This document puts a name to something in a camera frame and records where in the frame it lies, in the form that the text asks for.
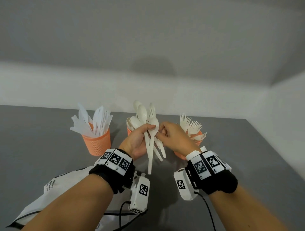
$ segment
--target wire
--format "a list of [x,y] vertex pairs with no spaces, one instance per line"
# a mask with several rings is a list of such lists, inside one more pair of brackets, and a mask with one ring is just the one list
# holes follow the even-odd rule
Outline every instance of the wire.
[[131,203],[131,201],[125,201],[125,202],[123,202],[123,204],[121,205],[121,208],[120,208],[120,215],[119,215],[119,224],[120,224],[120,231],[122,230],[122,223],[121,223],[121,214],[122,214],[122,209],[123,209],[123,205],[124,204],[130,204]]
[[208,210],[209,210],[209,213],[210,213],[210,216],[211,216],[211,220],[212,220],[212,224],[213,224],[213,228],[214,228],[214,231],[216,231],[216,228],[215,228],[215,225],[214,225],[214,221],[213,221],[213,217],[212,217],[212,214],[211,214],[211,211],[210,211],[210,208],[209,208],[209,206],[208,206],[208,203],[206,202],[206,200],[204,199],[204,197],[200,194],[200,193],[198,193],[198,192],[196,192],[196,191],[194,191],[194,193],[195,194],[198,194],[203,200],[204,200],[204,202],[205,202],[205,204],[206,204],[206,206],[208,207]]

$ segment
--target table surface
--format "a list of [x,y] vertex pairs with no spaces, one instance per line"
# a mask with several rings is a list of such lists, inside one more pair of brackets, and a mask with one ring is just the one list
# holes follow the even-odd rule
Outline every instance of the table surface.
[[[28,204],[43,194],[54,176],[93,165],[82,137],[69,130],[77,110],[0,105],[0,230]],[[126,118],[133,113],[112,112],[112,147],[127,136]],[[179,122],[179,116],[157,115],[159,121]],[[193,117],[202,123],[203,140],[233,169],[239,183],[264,203],[287,226],[304,230],[305,182],[268,142],[244,119]],[[213,230],[200,197],[181,199],[173,173],[186,162],[166,149],[167,158],[155,159],[149,193],[149,211],[126,230]],[[135,162],[147,172],[147,156]],[[208,197],[217,230],[224,227]]]

